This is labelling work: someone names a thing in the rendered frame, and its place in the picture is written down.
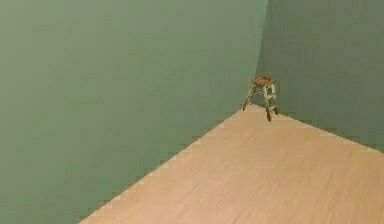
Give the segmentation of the brown wooden stool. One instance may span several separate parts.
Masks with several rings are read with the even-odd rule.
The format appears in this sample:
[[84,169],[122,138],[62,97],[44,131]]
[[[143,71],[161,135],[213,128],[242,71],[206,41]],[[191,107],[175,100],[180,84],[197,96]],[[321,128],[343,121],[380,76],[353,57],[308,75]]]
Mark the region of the brown wooden stool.
[[275,88],[275,80],[265,76],[256,76],[250,81],[248,93],[242,110],[252,103],[256,95],[263,95],[264,106],[266,110],[266,117],[269,122],[272,121],[272,114],[279,114],[279,107],[277,105],[277,94]]

